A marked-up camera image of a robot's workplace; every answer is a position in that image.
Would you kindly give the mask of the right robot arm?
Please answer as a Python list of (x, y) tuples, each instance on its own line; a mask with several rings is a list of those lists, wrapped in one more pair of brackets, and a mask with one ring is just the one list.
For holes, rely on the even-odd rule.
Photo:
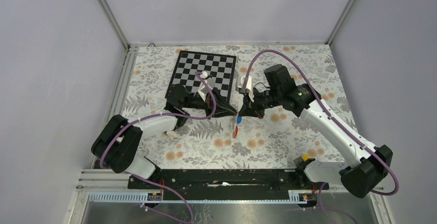
[(387, 145), (378, 147), (355, 132), (307, 83), (296, 85), (284, 65), (273, 65), (264, 74), (268, 87), (263, 92), (253, 87), (250, 76), (237, 81), (236, 89), (243, 95), (239, 115), (263, 118), (266, 109), (282, 106), (315, 128), (344, 158), (340, 163), (311, 159), (299, 165), (302, 171), (295, 181), (300, 188), (326, 182), (363, 198), (388, 175), (393, 152)]

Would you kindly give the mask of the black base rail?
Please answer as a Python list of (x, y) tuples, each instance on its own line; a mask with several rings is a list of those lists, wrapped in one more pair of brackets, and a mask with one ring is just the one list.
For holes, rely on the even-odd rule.
[(146, 183), (130, 177), (128, 189), (157, 190), (171, 193), (237, 193), (291, 190), (316, 196), (328, 184), (310, 181), (299, 169), (158, 169)]

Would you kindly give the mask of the toy brick stack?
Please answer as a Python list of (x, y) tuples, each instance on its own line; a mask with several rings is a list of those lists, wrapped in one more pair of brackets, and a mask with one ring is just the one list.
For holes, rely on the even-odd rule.
[(165, 134), (166, 134), (166, 136), (168, 136), (171, 139), (178, 138), (178, 134), (175, 131), (173, 131), (173, 130), (166, 131)]

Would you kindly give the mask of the black grey chessboard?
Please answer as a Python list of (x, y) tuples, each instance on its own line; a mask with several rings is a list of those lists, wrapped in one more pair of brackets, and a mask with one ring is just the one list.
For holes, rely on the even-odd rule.
[(178, 55), (169, 86), (180, 83), (189, 92), (195, 93), (200, 86), (195, 72), (205, 71), (215, 79), (214, 87), (229, 103), (236, 64), (236, 56), (182, 50)]

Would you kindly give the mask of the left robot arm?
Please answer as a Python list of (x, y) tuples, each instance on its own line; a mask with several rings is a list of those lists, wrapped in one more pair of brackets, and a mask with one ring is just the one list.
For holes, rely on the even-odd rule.
[(201, 91), (191, 93), (182, 84), (175, 84), (170, 87), (162, 112), (133, 121), (119, 114), (111, 117), (91, 146), (91, 152), (113, 172), (139, 176), (145, 187), (154, 188), (160, 175), (153, 162), (137, 154), (139, 142), (143, 137), (179, 129), (188, 119), (193, 119), (184, 108), (204, 110), (206, 119), (237, 114), (217, 88), (203, 86)]

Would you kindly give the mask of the red tag keyring bundle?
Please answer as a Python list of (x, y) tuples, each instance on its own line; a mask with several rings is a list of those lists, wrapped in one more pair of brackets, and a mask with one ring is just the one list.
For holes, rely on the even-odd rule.
[(238, 115), (235, 117), (235, 121), (234, 121), (234, 126), (233, 126), (233, 133), (232, 133), (232, 138), (235, 139), (238, 135), (238, 124), (237, 124), (237, 117)]

